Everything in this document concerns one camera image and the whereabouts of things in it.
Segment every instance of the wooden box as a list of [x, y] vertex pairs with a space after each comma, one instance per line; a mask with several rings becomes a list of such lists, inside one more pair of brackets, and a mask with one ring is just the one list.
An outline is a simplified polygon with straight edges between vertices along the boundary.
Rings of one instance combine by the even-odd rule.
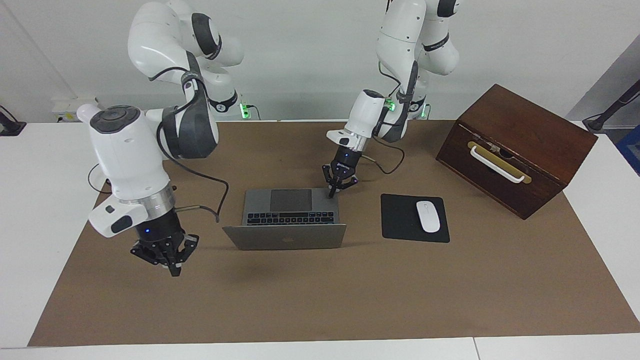
[[526, 219], [569, 184], [596, 139], [494, 85], [456, 121], [437, 160]]

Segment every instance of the white mouse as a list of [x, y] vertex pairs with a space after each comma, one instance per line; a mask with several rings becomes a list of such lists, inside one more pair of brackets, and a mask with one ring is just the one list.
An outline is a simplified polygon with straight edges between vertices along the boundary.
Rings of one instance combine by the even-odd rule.
[[418, 208], [418, 217], [422, 224], [422, 230], [427, 233], [436, 233], [440, 230], [440, 218], [436, 206], [431, 201], [418, 201], [415, 203]]

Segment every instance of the silver laptop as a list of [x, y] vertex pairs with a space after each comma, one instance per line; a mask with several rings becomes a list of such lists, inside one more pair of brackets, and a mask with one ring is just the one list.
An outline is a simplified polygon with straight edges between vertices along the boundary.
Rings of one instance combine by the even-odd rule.
[[248, 190], [242, 226], [222, 229], [240, 250], [333, 249], [342, 245], [338, 199], [329, 189]]

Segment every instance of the black mouse pad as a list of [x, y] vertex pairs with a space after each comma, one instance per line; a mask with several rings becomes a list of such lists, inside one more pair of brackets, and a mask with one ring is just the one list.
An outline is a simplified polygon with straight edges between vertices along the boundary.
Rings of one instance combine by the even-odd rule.
[[[435, 233], [427, 233], [422, 229], [416, 203], [418, 201], [431, 201], [438, 212], [440, 230]], [[444, 211], [444, 201], [440, 197], [417, 197], [405, 195], [380, 195], [380, 208], [382, 212], [382, 236], [387, 239], [431, 241], [436, 243], [448, 243], [449, 228], [447, 227], [447, 215]]]

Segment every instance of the brown paper mat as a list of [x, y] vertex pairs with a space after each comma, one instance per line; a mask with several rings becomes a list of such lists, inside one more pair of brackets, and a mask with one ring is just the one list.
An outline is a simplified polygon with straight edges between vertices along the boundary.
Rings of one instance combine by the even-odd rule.
[[[360, 161], [362, 182], [339, 194], [343, 248], [280, 252], [236, 250], [221, 226], [240, 224], [248, 188], [324, 186], [324, 134], [342, 124], [221, 124], [214, 154], [186, 163], [232, 189], [221, 224], [180, 214], [200, 235], [182, 275], [130, 255], [134, 231], [86, 226], [29, 346], [640, 332], [563, 194], [523, 221], [435, 161], [452, 124], [412, 122], [391, 176]], [[166, 168], [178, 206], [217, 205], [221, 186]], [[444, 198], [451, 242], [383, 239], [381, 193]]]

